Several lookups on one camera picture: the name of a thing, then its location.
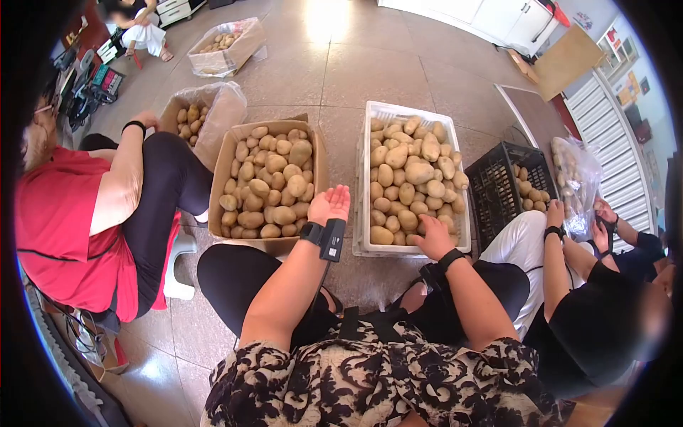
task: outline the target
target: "black pants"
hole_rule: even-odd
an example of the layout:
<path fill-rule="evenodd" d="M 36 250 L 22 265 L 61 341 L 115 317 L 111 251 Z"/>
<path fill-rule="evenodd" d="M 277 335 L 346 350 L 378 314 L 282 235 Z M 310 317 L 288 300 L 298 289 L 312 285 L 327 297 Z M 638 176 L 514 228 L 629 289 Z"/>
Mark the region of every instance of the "black pants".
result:
<path fill-rule="evenodd" d="M 100 134 L 83 138 L 83 151 L 118 145 Z M 177 135 L 157 132 L 142 145 L 143 183 L 137 209 L 122 224 L 137 270 L 138 312 L 148 312 L 165 274 L 164 261 L 176 209 L 200 215 L 209 207 L 213 174 Z M 112 307 L 115 310 L 115 298 Z"/>
<path fill-rule="evenodd" d="M 239 336 L 251 301 L 280 264 L 252 247 L 214 245 L 199 259 L 197 278 L 201 292 L 221 320 Z M 524 272 L 512 264 L 484 261 L 476 262 L 474 267 L 514 320 L 529 297 L 529 280 Z M 430 293 L 422 307 L 407 319 L 422 331 L 427 341 L 463 345 L 466 336 L 448 286 L 444 288 L 443 292 Z M 326 299 L 318 294 L 312 315 L 306 315 L 294 330 L 292 348 L 321 340 L 338 322 Z"/>

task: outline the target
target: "plastic stool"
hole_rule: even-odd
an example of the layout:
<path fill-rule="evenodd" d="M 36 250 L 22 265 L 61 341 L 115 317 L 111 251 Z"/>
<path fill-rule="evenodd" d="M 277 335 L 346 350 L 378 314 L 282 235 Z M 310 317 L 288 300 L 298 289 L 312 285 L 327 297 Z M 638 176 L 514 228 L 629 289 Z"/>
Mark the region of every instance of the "plastic stool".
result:
<path fill-rule="evenodd" d="M 173 242 L 171 248 L 171 255 L 169 256 L 169 264 L 166 267 L 166 280 L 164 282 L 164 296 L 169 298 L 178 298 L 189 301 L 195 296 L 194 286 L 180 283 L 176 279 L 176 274 L 173 272 L 173 266 L 176 265 L 176 258 L 183 253 L 197 252 L 197 241 L 194 237 L 178 233 L 178 237 Z"/>

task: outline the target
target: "clear plastic bag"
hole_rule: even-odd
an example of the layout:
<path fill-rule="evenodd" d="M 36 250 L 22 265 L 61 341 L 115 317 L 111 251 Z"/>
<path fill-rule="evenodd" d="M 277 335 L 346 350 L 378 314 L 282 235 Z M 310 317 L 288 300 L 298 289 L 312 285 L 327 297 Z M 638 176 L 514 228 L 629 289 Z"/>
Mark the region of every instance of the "clear plastic bag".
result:
<path fill-rule="evenodd" d="M 550 148 L 558 195 L 564 202 L 564 227 L 575 240 L 588 240 L 595 219 L 593 202 L 602 180 L 602 167 L 594 155 L 597 152 L 571 136 L 553 138 Z"/>

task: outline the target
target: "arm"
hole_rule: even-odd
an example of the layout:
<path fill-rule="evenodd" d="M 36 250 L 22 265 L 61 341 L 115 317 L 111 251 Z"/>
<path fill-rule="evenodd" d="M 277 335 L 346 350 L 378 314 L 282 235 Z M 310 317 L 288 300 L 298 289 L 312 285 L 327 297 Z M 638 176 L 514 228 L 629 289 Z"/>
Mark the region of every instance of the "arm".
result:
<path fill-rule="evenodd" d="M 426 237 L 415 242 L 429 258 L 439 261 L 455 248 L 448 227 L 438 219 L 420 215 Z M 519 340 L 505 309 L 486 282 L 466 258 L 453 261 L 446 272 L 462 329 L 475 351 L 484 350 L 494 340 L 510 337 Z"/>
<path fill-rule="evenodd" d="M 156 127 L 157 120 L 150 111 L 133 118 L 148 128 Z M 111 168 L 102 175 L 90 223 L 90 236 L 123 223 L 140 202 L 142 192 L 143 132 L 138 126 L 124 130 L 111 161 Z"/>
<path fill-rule="evenodd" d="M 313 199 L 308 210 L 309 221 L 320 225 L 325 225 L 330 218 L 346 221 L 350 205 L 348 187 L 339 185 Z M 299 240 L 249 305 L 240 348 L 256 340 L 268 340 L 281 350 L 289 350 L 292 332 L 311 305 L 326 264 L 327 261 L 320 259 L 318 246 Z"/>

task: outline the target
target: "wrist strap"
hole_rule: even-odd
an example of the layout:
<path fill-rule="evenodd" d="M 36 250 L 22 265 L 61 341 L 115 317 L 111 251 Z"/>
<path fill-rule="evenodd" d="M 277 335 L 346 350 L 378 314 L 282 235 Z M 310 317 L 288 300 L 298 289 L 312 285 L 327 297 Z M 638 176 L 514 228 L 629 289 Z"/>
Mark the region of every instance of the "wrist strap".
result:
<path fill-rule="evenodd" d="M 121 134 L 123 134 L 124 130 L 126 130 L 127 127 L 135 125 L 135 126 L 140 126 L 140 129 L 142 129 L 142 140 L 144 141 L 145 136 L 147 136 L 147 128 L 145 127 L 143 122 L 140 122 L 139 120 L 131 120 L 128 123 L 124 125 L 124 128 L 121 129 Z"/>

